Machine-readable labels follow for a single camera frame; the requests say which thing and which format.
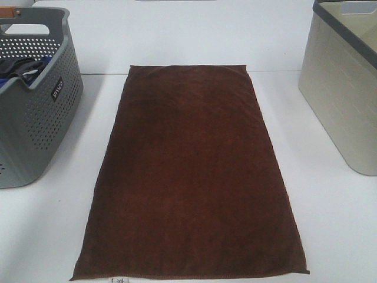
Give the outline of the brown towel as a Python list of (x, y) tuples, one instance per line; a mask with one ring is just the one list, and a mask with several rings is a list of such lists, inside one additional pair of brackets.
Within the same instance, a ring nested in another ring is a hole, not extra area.
[(131, 66), (72, 278), (307, 272), (246, 67)]

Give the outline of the grey perforated plastic basket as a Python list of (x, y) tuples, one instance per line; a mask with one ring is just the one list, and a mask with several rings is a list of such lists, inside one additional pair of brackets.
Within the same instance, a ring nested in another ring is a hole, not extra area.
[(37, 180), (61, 144), (83, 83), (64, 8), (18, 7), (2, 25), (40, 24), (46, 34), (1, 33), (1, 188)]

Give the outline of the beige basket with grey rim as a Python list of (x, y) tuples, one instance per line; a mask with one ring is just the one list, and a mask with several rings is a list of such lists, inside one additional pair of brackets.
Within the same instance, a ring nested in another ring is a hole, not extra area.
[(376, 1), (315, 1), (299, 90), (347, 165), (376, 175)]

